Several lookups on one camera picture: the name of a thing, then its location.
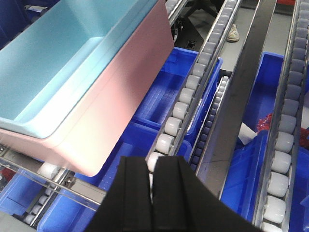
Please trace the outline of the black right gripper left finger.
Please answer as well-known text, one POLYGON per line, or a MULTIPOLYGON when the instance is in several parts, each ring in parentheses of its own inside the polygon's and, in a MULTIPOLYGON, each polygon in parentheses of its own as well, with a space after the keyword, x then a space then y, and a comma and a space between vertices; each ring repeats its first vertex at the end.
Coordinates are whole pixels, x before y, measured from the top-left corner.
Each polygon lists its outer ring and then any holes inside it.
POLYGON ((150 232, 152 204, 145 158, 121 157, 107 195, 88 224, 89 232, 150 232))

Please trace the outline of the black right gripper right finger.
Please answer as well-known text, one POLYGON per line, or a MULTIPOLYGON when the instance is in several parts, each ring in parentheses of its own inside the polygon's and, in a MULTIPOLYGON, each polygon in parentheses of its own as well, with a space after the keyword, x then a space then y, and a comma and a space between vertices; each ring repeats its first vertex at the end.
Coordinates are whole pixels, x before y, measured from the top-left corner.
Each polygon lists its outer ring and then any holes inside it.
POLYGON ((219 201, 182 157, 159 157, 153 181, 155 232, 258 232, 219 201))

